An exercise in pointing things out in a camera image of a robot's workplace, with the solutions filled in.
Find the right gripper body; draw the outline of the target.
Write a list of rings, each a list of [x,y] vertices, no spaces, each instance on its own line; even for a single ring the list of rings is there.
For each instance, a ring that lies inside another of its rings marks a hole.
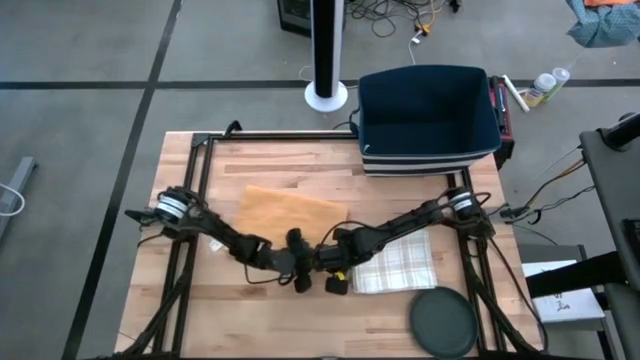
[[[312,251],[312,268],[318,272],[327,272],[325,291],[334,295],[346,295],[349,281],[348,271],[370,260],[377,248],[379,229],[374,227],[356,227],[345,229],[331,228],[321,242]],[[343,272],[345,280],[339,280],[334,274]]]

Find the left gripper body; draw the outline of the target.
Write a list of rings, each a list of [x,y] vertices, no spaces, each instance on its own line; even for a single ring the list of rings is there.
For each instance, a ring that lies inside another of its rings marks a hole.
[[[292,283],[299,294],[311,288],[312,248],[299,228],[287,232],[285,248],[272,250],[267,246],[259,259],[264,269],[279,273],[276,278],[279,285]]]

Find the yellow towel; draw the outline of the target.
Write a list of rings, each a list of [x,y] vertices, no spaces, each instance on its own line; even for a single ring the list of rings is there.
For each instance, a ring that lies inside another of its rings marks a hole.
[[[241,198],[233,227],[286,246],[289,230],[299,228],[311,246],[321,242],[335,224],[348,219],[348,207],[320,199],[249,185]]]

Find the white cloth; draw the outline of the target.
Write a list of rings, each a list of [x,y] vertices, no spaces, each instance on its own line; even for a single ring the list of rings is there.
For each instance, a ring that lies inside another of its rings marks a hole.
[[[367,295],[437,287],[429,233],[419,230],[386,245],[354,267],[351,280],[355,293]]]

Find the dark green round plate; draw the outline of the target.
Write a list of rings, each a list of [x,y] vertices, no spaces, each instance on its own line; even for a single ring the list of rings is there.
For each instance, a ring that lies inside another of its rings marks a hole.
[[[422,350],[444,360],[463,358],[479,336],[478,321],[469,301],[447,287],[419,292],[410,303],[408,325]]]

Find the navy white striped fabric bin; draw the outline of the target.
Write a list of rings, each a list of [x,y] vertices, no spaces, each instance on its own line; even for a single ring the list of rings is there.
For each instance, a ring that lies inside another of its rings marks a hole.
[[[355,130],[368,176],[462,171],[502,145],[482,68],[410,65],[359,79]]]

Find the white black tower fan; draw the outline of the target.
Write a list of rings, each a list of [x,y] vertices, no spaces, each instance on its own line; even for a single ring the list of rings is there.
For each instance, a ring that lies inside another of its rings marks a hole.
[[[305,88],[306,103],[331,113],[346,104],[348,90],[340,81],[344,0],[311,0],[312,80]]]

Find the red black tool case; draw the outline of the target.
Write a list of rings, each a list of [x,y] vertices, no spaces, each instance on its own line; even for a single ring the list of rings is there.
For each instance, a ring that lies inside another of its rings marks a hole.
[[[498,76],[491,76],[488,80],[490,98],[501,137],[501,146],[494,152],[496,166],[497,169],[500,170],[512,157],[515,148],[515,140],[513,137],[513,127],[511,124],[506,94],[507,88],[504,79]]]

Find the white printed box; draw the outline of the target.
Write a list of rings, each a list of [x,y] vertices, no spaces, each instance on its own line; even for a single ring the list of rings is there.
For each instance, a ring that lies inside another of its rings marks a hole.
[[[524,263],[526,277],[552,271],[576,263],[576,260]],[[605,313],[591,289],[579,289],[532,299],[543,324],[601,320]]]

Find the white plastic tube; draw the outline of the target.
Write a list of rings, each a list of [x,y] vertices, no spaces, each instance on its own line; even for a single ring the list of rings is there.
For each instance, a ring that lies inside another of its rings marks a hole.
[[[524,99],[521,96],[520,92],[515,87],[515,85],[512,83],[510,78],[506,74],[503,74],[502,78],[504,80],[504,83],[505,83],[507,89],[510,91],[511,95],[513,96],[513,98],[515,99],[515,101],[517,102],[517,104],[519,105],[521,110],[524,113],[528,113],[530,111],[530,107],[526,104],[526,102],[524,101]]]

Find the black box on floor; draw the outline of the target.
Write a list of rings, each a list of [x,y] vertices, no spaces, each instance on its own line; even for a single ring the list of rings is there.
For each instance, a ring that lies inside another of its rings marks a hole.
[[[311,37],[311,1],[276,0],[280,28],[297,35]]]

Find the grey equipment cart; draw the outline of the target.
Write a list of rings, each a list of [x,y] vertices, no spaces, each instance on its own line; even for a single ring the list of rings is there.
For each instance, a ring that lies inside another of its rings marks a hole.
[[[614,322],[626,360],[640,360],[640,138],[622,151],[597,131],[581,133],[579,141],[626,275],[624,285],[606,287]]]

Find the green bottle white cap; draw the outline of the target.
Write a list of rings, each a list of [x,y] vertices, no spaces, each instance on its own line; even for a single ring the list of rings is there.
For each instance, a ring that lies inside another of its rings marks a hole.
[[[548,102],[570,79],[571,74],[565,68],[554,68],[552,71],[552,76],[555,78],[556,84],[555,86],[543,97],[542,102]]]

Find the grey floor bar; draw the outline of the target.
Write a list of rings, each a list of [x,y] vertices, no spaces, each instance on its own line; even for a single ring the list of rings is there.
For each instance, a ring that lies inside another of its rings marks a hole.
[[[10,221],[26,207],[23,191],[37,167],[34,157],[23,157],[10,181],[0,182],[0,242]]]

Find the black metal table rail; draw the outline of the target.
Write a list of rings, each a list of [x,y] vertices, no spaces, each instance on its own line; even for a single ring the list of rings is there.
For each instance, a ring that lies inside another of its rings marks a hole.
[[[193,146],[209,140],[219,141],[287,141],[287,140],[357,140],[358,137],[346,130],[314,130],[314,131],[233,131],[194,132],[191,136]]]

